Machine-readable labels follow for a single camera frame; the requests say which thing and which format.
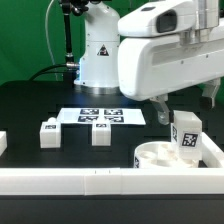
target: white container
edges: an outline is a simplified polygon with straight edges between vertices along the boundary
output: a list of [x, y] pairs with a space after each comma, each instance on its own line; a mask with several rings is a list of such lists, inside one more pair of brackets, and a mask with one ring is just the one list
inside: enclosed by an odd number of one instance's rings
[[171, 142], [148, 142], [135, 149], [134, 168], [197, 168], [198, 160], [178, 157]]

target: black cable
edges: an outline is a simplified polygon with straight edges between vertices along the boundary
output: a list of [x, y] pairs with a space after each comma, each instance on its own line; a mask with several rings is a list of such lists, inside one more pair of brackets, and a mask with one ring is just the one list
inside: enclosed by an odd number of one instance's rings
[[44, 68], [42, 70], [40, 70], [39, 72], [37, 72], [36, 74], [34, 74], [30, 79], [29, 81], [33, 81], [35, 78], [37, 78], [38, 76], [44, 74], [45, 72], [51, 70], [51, 69], [55, 69], [55, 68], [65, 68], [66, 67], [66, 64], [57, 64], [57, 65], [52, 65], [52, 66], [49, 66], [47, 68]]

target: black tabletop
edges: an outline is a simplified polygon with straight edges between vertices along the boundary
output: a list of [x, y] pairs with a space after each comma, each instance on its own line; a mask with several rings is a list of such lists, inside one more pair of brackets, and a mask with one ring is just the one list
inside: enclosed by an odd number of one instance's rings
[[[203, 131], [224, 148], [224, 106], [199, 107], [202, 91], [169, 94], [173, 110], [192, 111]], [[61, 108], [139, 108], [146, 125], [113, 125], [110, 147], [91, 146], [91, 125], [63, 125], [60, 149], [41, 149], [40, 126]], [[170, 127], [158, 123], [149, 101], [92, 96], [63, 82], [8, 82], [0, 87], [0, 130], [8, 148], [0, 168], [133, 167], [134, 149], [149, 141], [170, 141]], [[0, 223], [223, 223], [223, 195], [1, 196]]]
[[[191, 87], [169, 94], [173, 110], [192, 111], [203, 122], [206, 132], [217, 145], [224, 144], [224, 106], [212, 111], [199, 107], [202, 91]], [[80, 93], [63, 82], [8, 82], [0, 87], [0, 130], [7, 131], [8, 148], [0, 157], [0, 167], [18, 168], [102, 168], [133, 167], [134, 149], [149, 141], [170, 141], [170, 126], [158, 123], [150, 101], [137, 102], [119, 95]], [[112, 125], [111, 146], [93, 147], [91, 125], [62, 125], [59, 149], [41, 149], [41, 123], [57, 117], [61, 108], [138, 108], [146, 125]]]

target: robot logo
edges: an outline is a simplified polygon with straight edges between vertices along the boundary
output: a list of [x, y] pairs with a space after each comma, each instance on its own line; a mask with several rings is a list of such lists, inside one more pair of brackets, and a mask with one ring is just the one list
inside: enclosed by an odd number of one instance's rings
[[98, 56], [109, 56], [109, 53], [105, 47], [105, 45], [103, 45], [99, 51], [99, 53], [97, 54]]

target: small white block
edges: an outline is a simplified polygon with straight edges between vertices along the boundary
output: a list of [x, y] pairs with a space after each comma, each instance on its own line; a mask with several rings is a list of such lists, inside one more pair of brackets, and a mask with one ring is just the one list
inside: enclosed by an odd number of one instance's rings
[[192, 112], [174, 111], [171, 142], [182, 159], [202, 159], [202, 122]]
[[61, 147], [61, 123], [43, 122], [40, 129], [41, 148]]
[[6, 132], [0, 131], [0, 156], [7, 148], [7, 138], [6, 138]]
[[93, 121], [92, 125], [92, 145], [111, 145], [111, 125], [109, 120]]

